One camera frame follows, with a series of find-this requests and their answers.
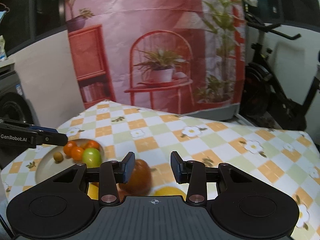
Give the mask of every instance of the bookshelf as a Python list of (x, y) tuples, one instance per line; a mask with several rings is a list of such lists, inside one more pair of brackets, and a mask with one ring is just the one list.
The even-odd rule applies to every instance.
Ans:
[(69, 33), (69, 42), (85, 109), (105, 99), (114, 101), (114, 90), (103, 45), (102, 25)]

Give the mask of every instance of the gray ribbed panel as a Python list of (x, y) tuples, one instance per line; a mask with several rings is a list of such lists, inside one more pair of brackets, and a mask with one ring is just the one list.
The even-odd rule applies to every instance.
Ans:
[(204, 208), (181, 197), (127, 197), (102, 208), (95, 221), (66, 240), (239, 240), (219, 228)]

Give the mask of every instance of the chair backrest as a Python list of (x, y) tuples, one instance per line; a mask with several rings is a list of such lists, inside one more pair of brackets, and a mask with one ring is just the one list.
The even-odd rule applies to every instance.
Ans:
[(130, 49), (129, 68), (131, 88), (138, 82), (144, 81), (141, 76), (142, 71), (139, 70), (140, 67), (134, 66), (147, 60), (144, 57), (145, 53), (142, 51), (156, 52), (158, 49), (171, 50), (182, 56), (187, 62), (182, 63), (177, 72), (183, 72), (190, 78), (192, 51), (188, 41), (175, 32), (157, 30), (142, 35), (133, 43)]

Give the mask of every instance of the beige plate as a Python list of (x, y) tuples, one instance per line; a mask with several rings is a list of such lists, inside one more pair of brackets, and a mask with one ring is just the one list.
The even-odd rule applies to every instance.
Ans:
[[(80, 146), (83, 143), (87, 143), (89, 139), (78, 139), (74, 140), (77, 143), (77, 146)], [(100, 154), (101, 154), (101, 159), (102, 161), (105, 160), (104, 158), (104, 151), (103, 148), (100, 145)], [(53, 159), (53, 154), (55, 152), (61, 152), (63, 154), (63, 161), (60, 163), (56, 163), (55, 160)], [(63, 147), (62, 146), (57, 146), (53, 148), (50, 152), (48, 152), (40, 161), (38, 164), (38, 167), (36, 169), (36, 184), (58, 174), (59, 172), (71, 167), (75, 163), (78, 163), (74, 161), (72, 158), (68, 158), (64, 153), (63, 153)]]

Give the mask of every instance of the green apple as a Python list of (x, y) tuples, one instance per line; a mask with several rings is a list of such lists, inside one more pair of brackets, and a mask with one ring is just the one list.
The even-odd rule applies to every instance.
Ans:
[(82, 154), (82, 162), (87, 164), (87, 168), (100, 167), (102, 160), (99, 150), (95, 148), (87, 148)]

